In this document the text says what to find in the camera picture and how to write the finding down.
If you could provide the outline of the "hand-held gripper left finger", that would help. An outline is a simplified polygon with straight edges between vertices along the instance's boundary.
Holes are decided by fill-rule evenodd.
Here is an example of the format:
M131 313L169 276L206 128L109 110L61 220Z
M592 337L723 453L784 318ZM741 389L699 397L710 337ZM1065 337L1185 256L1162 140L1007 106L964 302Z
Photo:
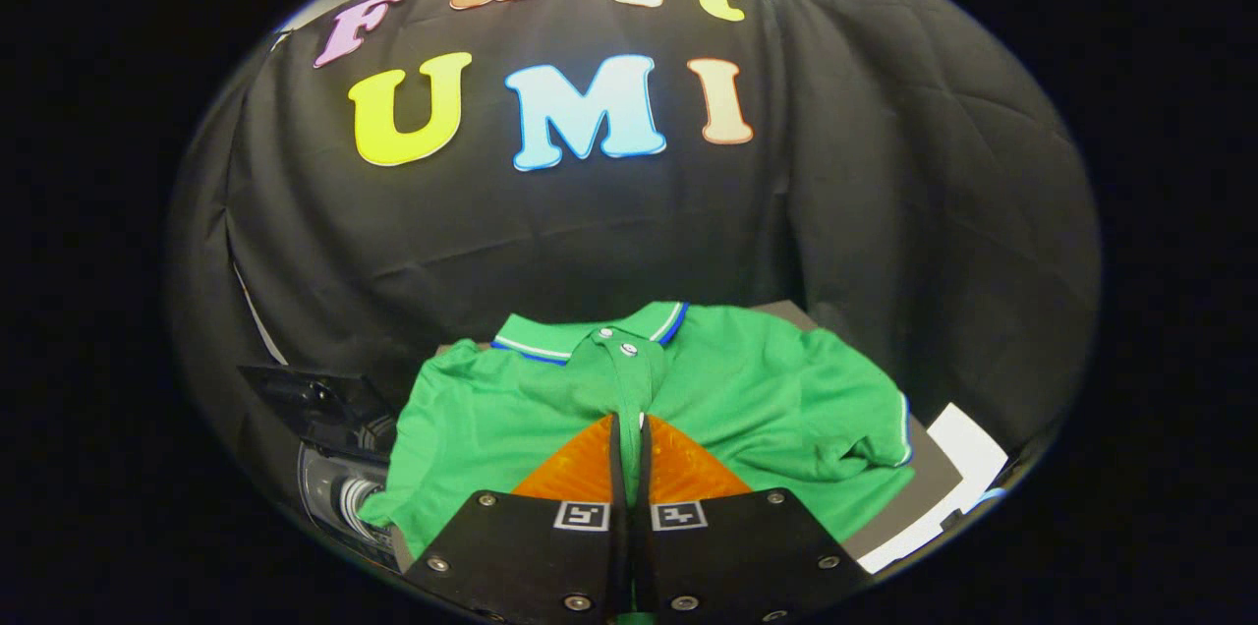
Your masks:
M499 624L609 624L629 601L620 420L582 429L515 490L472 490L405 581Z

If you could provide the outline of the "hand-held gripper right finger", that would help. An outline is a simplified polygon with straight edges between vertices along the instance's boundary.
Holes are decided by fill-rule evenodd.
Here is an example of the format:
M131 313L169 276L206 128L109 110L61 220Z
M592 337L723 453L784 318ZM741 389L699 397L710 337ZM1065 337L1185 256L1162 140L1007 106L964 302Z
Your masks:
M869 573L795 492L754 490L704 446L642 420L639 607L658 624L804 624Z

